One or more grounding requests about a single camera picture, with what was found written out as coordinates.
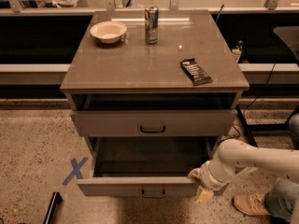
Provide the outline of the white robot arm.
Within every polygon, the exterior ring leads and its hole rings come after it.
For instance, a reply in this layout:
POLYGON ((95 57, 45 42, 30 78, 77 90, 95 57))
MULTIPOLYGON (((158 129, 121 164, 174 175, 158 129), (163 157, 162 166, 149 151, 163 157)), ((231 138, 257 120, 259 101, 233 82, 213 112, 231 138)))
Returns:
POLYGON ((240 140, 222 142, 210 161, 191 170, 189 178, 200 181, 195 200, 203 203, 233 178, 261 169, 278 177, 265 194, 237 194, 235 208, 248 216, 280 217, 299 224, 299 151, 253 147, 240 140))

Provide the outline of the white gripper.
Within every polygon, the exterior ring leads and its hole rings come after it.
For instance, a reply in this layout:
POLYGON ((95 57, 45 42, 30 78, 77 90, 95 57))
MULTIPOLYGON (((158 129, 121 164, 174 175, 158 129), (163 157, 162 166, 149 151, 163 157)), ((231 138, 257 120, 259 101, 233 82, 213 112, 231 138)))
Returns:
POLYGON ((188 178, 201 180, 204 187, 199 186, 195 201, 204 203, 214 196, 214 191, 223 189, 233 176, 233 169, 221 161, 206 161, 201 167, 194 168, 188 173, 188 178))

